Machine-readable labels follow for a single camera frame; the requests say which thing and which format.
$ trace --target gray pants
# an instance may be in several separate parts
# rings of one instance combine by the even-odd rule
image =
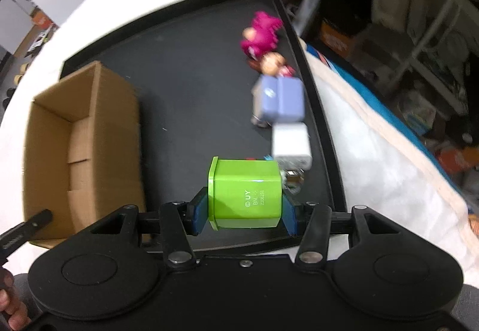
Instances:
[[[35,319],[40,315],[40,309],[35,304],[30,293],[27,274],[15,276],[15,288],[21,301],[28,308],[28,317]],[[479,331],[479,289],[470,285],[464,285],[451,314],[471,331]]]

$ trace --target brown box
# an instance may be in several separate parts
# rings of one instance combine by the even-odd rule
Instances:
[[[53,221],[32,244],[52,248],[125,204],[144,210],[134,88],[99,61],[35,97],[25,139],[25,219]]]

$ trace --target black tray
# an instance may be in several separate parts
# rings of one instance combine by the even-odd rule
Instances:
[[[137,88],[148,210],[160,202],[191,200],[207,185],[213,156],[262,159],[270,154],[271,130],[250,123],[251,88],[259,74],[240,49],[241,33],[258,10],[283,20],[278,52],[298,71],[307,91],[313,166],[297,199],[346,211],[322,104],[281,0],[185,0],[120,27],[66,60],[62,77],[98,59]],[[207,224],[202,235],[191,238],[195,250],[222,252],[265,251],[298,242],[282,223],[219,232]]]

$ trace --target tray rim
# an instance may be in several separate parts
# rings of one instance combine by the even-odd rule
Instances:
[[[211,7],[216,4],[227,2],[231,0],[183,0],[178,3],[154,10],[144,16],[127,22],[123,26],[118,27],[114,31],[90,43],[82,50],[78,51],[70,58],[68,58],[62,67],[60,78],[72,73],[86,61],[95,57],[95,55],[107,50],[140,32],[165,23],[172,19],[183,16],[187,13],[194,13],[202,8]],[[278,16],[283,21],[286,38],[292,50],[293,57],[298,65],[298,74],[300,75],[305,85],[307,101],[311,107],[312,118],[315,125],[315,133],[322,147],[322,159],[325,165],[325,172],[329,184],[330,204],[333,206],[333,211],[346,212],[347,205],[344,195],[344,188],[342,184],[341,172],[336,157],[334,143],[332,142],[331,132],[329,130],[328,122],[324,113],[324,108],[316,89],[316,84],[310,67],[307,63],[303,49],[299,43],[298,37],[289,21],[288,14],[284,8],[282,0],[272,0]],[[242,249],[247,249],[248,245],[241,246]]]

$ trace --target white logo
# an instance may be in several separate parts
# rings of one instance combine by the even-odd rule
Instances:
[[[268,97],[275,97],[276,96],[276,93],[274,90],[272,90],[271,88],[266,88],[264,90],[264,94]]]

